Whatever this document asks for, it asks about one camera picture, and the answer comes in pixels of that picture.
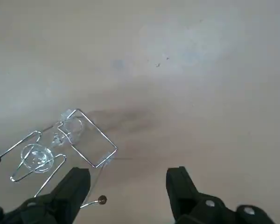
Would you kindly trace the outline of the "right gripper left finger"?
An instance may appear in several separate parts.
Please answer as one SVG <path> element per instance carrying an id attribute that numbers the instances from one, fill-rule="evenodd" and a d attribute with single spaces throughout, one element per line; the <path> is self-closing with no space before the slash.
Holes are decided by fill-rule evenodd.
<path id="1" fill-rule="evenodd" d="M 0 207 L 0 224 L 71 224 L 91 187 L 86 168 L 72 168 L 48 194 L 30 198 L 5 213 Z"/>

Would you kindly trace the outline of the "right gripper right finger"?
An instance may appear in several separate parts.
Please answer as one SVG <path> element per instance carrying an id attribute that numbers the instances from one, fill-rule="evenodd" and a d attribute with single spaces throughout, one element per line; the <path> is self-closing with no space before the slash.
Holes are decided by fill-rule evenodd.
<path id="1" fill-rule="evenodd" d="M 185 167 L 168 168 L 166 189 L 176 224 L 273 224 L 259 207 L 240 205 L 235 211 L 216 197 L 199 192 Z"/>

